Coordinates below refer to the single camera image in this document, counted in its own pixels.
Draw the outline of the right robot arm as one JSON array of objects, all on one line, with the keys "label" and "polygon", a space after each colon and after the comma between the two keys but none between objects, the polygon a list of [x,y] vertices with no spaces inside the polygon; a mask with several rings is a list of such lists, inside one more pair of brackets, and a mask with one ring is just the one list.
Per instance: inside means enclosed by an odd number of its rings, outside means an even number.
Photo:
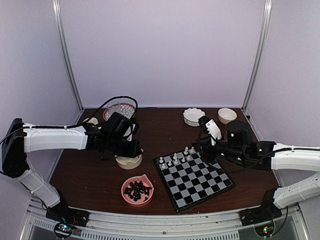
[{"label": "right robot arm", "polygon": [[226,138],[216,122],[204,115],[198,118],[201,131],[208,140],[199,140],[199,149],[214,158],[221,157],[235,165],[240,171],[297,170],[313,174],[306,179],[285,187],[265,192],[261,206],[256,210],[259,220],[268,220],[276,209],[304,201],[320,194],[320,149],[286,145],[275,141],[254,141],[248,124],[233,120],[226,124]]}]

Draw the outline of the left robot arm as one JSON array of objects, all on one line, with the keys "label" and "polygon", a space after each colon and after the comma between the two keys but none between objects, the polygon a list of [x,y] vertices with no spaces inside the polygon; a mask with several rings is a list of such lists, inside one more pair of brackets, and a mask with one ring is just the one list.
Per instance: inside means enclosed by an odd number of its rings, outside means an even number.
[{"label": "left robot arm", "polygon": [[67,222],[72,218],[71,209],[63,204],[61,193],[35,172],[27,154],[70,149],[109,151],[118,157],[136,158],[142,154],[139,140],[133,139],[138,128],[136,122],[118,112],[98,124],[86,120],[65,126],[32,125],[15,118],[0,142],[2,172],[42,200],[61,222]]}]

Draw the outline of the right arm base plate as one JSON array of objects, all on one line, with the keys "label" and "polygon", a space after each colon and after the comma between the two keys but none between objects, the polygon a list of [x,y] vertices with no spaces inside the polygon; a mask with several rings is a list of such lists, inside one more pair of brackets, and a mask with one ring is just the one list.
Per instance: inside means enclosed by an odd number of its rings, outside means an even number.
[{"label": "right arm base plate", "polygon": [[247,208],[239,212],[242,226],[255,225],[262,222],[271,221],[282,216],[282,211],[273,203],[260,205],[254,208]]}]

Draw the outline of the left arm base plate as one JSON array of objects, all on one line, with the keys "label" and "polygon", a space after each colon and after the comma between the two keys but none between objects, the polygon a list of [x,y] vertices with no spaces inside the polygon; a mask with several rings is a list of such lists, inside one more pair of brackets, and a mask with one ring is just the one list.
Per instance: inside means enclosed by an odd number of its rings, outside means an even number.
[{"label": "left arm base plate", "polygon": [[70,208],[65,205],[56,205],[46,210],[46,218],[72,226],[86,227],[90,213],[86,210]]}]

